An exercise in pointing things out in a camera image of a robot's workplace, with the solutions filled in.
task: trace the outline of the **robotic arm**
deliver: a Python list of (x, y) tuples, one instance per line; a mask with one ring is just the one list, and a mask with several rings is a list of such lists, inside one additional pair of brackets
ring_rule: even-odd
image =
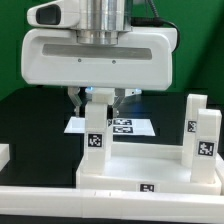
[(28, 11), (22, 74), (30, 84), (166, 90), (174, 28), (131, 27), (132, 1), (58, 0)]

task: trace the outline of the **green background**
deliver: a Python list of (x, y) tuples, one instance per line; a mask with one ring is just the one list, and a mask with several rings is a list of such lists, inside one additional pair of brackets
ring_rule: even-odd
[[(28, 86), (21, 77), (20, 55), (27, 10), (47, 0), (1, 0), (0, 99)], [(206, 93), (224, 105), (224, 1), (155, 0), (160, 16), (181, 30), (181, 45), (173, 55), (174, 78), (170, 92)], [(133, 9), (144, 17), (144, 5)]]

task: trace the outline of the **black table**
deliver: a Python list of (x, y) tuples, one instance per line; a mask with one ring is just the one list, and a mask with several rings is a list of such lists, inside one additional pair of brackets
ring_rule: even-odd
[[(152, 93), (136, 101), (127, 100), (119, 107), (120, 117), (151, 119), (156, 136), (116, 136), (114, 141), (181, 145), (185, 107), (183, 93)], [(210, 100), (208, 108), (220, 109)], [(75, 188), (83, 134), (64, 134), (73, 111), (63, 88), (24, 88), (0, 102), (0, 143), (10, 144), (11, 158), (0, 173), (0, 185)], [(221, 132), (221, 154), (223, 146)], [(157, 222), (0, 216), (0, 223)]]

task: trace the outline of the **white plastic part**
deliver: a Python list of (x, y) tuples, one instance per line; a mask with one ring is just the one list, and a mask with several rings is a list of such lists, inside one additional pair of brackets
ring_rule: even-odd
[(141, 185), (153, 185), (157, 193), (220, 195), (222, 184), (191, 183), (191, 169), (181, 165), (181, 146), (113, 143), (111, 159), (103, 173), (77, 173), (80, 189), (141, 191)]
[(92, 93), (92, 102), (106, 103), (113, 105), (115, 97), (114, 89), (98, 89), (95, 88)]
[(214, 183), (221, 120), (219, 110), (198, 110), (191, 182)]
[(184, 140), (182, 165), (188, 168), (192, 167), (195, 134), (197, 131), (198, 109), (205, 109), (207, 104), (207, 96), (189, 94), (187, 98), (187, 108), (185, 116)]
[[(112, 48), (150, 50), (150, 60), (83, 58), (74, 56), (74, 51), (62, 56), (65, 45), (68, 50), (83, 47), (77, 44), (76, 31), (31, 30), (23, 42), (22, 75), (30, 84), (165, 90), (172, 82), (172, 43), (176, 37), (176, 29), (133, 28), (133, 32), (120, 33), (118, 45)], [(61, 47), (60, 52), (54, 46)]]
[(0, 171), (9, 162), (9, 160), (10, 160), (9, 145), (0, 144)]
[[(61, 10), (61, 21), (58, 25), (38, 24), (36, 20), (36, 12), (39, 8), (57, 5)], [(80, 20), (79, 0), (58, 0), (50, 3), (38, 5), (28, 10), (27, 20), (31, 26), (49, 27), (49, 28), (71, 28), (76, 26)]]
[(223, 224), (224, 196), (0, 187), (0, 214)]
[(88, 102), (85, 117), (84, 166), (82, 172), (102, 174), (110, 158), (113, 132), (108, 128), (106, 94), (96, 97), (101, 103)]

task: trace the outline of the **white block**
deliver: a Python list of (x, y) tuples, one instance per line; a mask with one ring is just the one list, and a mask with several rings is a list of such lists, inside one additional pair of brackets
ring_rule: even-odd
[(9, 145), (0, 144), (0, 171), (9, 162)]
[(106, 131), (106, 161), (111, 159), (111, 148), (113, 144), (113, 120), (107, 121)]
[(82, 217), (82, 191), (28, 187), (0, 187), (0, 214)]
[(195, 133), (197, 130), (198, 109), (206, 108), (207, 96), (190, 94), (187, 98), (185, 117), (182, 165), (191, 168), (193, 161), (193, 149)]
[(102, 174), (105, 167), (106, 151), (94, 150), (88, 151), (84, 155), (83, 172), (90, 174)]
[(220, 196), (124, 192), (122, 219), (223, 224)]
[(221, 119), (218, 110), (198, 110), (191, 182), (214, 183)]
[(88, 102), (85, 120), (85, 132), (104, 132), (107, 128), (107, 104)]
[(89, 191), (83, 195), (83, 218), (121, 219), (121, 191)]
[(111, 88), (95, 88), (92, 93), (92, 102), (105, 103), (108, 105), (113, 105), (115, 97), (115, 91)]
[(216, 157), (216, 172), (222, 183), (221, 195), (224, 195), (224, 161), (219, 154)]

